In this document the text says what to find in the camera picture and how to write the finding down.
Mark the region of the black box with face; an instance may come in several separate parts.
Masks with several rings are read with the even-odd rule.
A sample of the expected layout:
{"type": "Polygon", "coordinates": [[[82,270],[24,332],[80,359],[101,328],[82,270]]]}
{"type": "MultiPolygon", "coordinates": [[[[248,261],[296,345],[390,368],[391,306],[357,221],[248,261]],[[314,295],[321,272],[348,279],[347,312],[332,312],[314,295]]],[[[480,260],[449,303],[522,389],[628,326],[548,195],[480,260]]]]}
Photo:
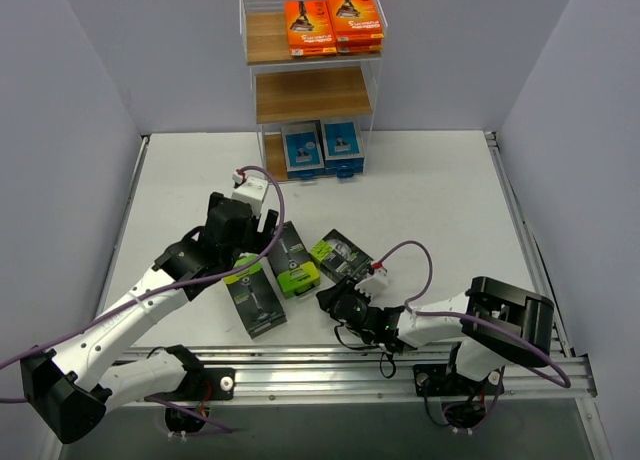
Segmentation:
{"type": "Polygon", "coordinates": [[[356,282],[369,274],[373,259],[337,229],[332,229],[310,250],[319,270],[334,283],[349,277],[356,282]]]}

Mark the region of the black green razor box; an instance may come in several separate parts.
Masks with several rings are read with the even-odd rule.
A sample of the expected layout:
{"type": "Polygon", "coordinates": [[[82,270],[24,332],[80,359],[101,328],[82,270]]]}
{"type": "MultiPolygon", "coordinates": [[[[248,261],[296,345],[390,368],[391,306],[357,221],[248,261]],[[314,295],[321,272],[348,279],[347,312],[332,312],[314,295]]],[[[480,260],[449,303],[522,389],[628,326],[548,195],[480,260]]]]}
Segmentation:
{"type": "Polygon", "coordinates": [[[236,311],[251,339],[287,322],[285,311],[257,257],[244,253],[234,264],[241,270],[223,279],[236,311]]]}
{"type": "Polygon", "coordinates": [[[319,271],[291,221],[284,223],[267,259],[285,299],[304,295],[320,284],[319,271]]]}

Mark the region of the black green razor box front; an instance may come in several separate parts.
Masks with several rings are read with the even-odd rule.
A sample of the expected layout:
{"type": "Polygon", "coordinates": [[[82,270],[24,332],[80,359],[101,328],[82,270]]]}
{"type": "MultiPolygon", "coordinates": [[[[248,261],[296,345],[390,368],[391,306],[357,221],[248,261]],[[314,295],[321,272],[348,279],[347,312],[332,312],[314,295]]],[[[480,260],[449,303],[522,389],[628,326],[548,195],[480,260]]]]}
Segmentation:
{"type": "Polygon", "coordinates": [[[234,264],[241,270],[223,279],[236,311],[251,339],[287,322],[285,311],[257,257],[244,253],[234,264]]]}

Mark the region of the blue Harry's box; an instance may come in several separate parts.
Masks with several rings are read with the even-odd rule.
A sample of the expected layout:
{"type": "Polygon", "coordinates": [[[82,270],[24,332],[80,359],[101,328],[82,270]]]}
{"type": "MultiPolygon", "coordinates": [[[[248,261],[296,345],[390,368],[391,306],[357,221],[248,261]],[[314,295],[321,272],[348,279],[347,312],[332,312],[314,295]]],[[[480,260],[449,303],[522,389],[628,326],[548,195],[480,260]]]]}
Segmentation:
{"type": "Polygon", "coordinates": [[[285,124],[281,127],[281,135],[288,179],[309,180],[325,172],[314,122],[285,124]]]}
{"type": "Polygon", "coordinates": [[[364,156],[361,131],[354,120],[322,121],[321,131],[327,160],[359,159],[364,156]]]}

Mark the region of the grey blue razor box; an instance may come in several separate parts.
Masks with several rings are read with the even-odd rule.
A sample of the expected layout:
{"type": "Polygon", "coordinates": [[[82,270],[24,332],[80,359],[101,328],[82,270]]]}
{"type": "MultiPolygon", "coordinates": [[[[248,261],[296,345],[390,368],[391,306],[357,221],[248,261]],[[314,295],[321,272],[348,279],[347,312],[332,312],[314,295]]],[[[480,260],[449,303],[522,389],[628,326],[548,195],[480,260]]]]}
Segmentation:
{"type": "Polygon", "coordinates": [[[325,161],[325,174],[339,179],[352,178],[364,171],[364,159],[327,159],[325,161]]]}

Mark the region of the large orange Fusion5 razor box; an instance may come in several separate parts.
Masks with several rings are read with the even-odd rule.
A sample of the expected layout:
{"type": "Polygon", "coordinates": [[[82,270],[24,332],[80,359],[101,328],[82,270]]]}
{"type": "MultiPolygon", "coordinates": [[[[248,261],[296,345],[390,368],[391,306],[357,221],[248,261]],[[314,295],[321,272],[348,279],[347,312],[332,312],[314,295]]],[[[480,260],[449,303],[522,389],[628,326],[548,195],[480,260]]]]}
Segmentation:
{"type": "Polygon", "coordinates": [[[325,0],[284,3],[286,38],[292,57],[333,56],[336,39],[325,0]]]}

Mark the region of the narrow orange Fusion5 razor box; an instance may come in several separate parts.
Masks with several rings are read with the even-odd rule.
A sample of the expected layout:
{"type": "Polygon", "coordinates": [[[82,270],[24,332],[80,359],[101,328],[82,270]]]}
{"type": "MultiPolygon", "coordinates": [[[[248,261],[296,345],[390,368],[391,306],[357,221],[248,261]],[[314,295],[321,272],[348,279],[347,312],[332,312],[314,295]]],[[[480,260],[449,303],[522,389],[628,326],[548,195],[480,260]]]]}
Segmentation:
{"type": "Polygon", "coordinates": [[[374,0],[327,0],[338,43],[371,42],[384,38],[384,26],[374,0]]]}

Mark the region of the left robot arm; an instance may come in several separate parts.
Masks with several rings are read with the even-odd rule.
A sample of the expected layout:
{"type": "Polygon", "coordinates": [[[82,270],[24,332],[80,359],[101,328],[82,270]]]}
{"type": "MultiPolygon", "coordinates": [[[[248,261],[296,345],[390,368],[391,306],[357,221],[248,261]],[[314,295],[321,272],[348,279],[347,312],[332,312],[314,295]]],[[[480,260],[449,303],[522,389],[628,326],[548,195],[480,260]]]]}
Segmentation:
{"type": "Polygon", "coordinates": [[[169,314],[235,273],[241,254],[259,254],[270,245],[278,214],[271,210],[259,221],[265,197],[255,183],[230,196],[212,193],[205,224],[168,246],[84,332],[21,359],[24,397],[62,443],[83,438],[108,412],[132,401],[200,396],[205,368],[182,345],[126,365],[115,362],[169,314]]]}

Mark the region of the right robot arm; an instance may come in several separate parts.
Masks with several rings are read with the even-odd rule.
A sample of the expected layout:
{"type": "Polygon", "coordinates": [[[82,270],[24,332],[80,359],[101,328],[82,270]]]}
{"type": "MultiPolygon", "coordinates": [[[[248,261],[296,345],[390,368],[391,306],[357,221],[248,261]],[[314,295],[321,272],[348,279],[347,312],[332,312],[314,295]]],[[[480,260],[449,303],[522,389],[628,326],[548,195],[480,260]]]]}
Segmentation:
{"type": "Polygon", "coordinates": [[[375,307],[349,277],[316,298],[320,309],[365,347],[386,354],[457,340],[443,370],[445,383],[455,392],[469,391],[508,364],[528,369],[551,365],[553,302],[490,277],[475,277],[465,292],[419,306],[375,307]]]}

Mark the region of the orange razor box on shelf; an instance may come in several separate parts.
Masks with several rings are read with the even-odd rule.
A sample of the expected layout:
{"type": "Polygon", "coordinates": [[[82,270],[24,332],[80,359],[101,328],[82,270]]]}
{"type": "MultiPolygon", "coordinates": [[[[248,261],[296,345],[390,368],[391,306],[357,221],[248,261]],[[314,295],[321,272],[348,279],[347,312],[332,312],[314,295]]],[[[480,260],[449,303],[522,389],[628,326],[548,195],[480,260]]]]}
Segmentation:
{"type": "Polygon", "coordinates": [[[384,40],[381,38],[336,43],[337,52],[344,55],[378,53],[383,50],[383,47],[384,40]]]}

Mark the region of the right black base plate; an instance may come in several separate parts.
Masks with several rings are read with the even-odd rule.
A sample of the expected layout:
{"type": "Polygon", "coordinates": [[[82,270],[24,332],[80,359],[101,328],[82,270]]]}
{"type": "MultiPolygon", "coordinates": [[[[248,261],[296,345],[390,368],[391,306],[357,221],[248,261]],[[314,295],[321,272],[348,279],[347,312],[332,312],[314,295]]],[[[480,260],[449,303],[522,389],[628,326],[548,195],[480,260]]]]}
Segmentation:
{"type": "Polygon", "coordinates": [[[457,373],[453,366],[438,364],[416,364],[412,367],[415,392],[418,396],[454,397],[471,395],[502,395],[503,386],[498,385],[498,372],[484,380],[471,380],[457,373]]]}

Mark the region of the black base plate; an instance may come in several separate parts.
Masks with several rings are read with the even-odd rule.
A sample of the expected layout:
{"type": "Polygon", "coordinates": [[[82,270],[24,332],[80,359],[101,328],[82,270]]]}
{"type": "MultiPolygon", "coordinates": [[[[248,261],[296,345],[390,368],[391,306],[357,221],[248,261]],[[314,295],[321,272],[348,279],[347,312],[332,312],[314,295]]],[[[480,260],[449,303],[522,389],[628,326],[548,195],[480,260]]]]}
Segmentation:
{"type": "Polygon", "coordinates": [[[438,364],[416,364],[412,367],[415,392],[418,396],[454,397],[471,395],[502,395],[503,386],[498,385],[498,372],[484,380],[471,380],[457,373],[453,366],[438,364]]]}
{"type": "Polygon", "coordinates": [[[198,400],[230,401],[234,398],[236,370],[230,367],[206,368],[198,400]]]}

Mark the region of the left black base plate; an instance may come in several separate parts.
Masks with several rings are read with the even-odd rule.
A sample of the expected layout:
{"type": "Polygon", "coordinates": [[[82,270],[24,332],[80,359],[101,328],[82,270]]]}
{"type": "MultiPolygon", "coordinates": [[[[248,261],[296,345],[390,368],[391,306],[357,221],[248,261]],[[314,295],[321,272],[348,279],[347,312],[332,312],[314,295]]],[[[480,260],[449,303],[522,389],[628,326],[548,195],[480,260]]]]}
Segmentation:
{"type": "Polygon", "coordinates": [[[230,367],[206,368],[198,400],[230,401],[234,398],[236,370],[230,367]]]}

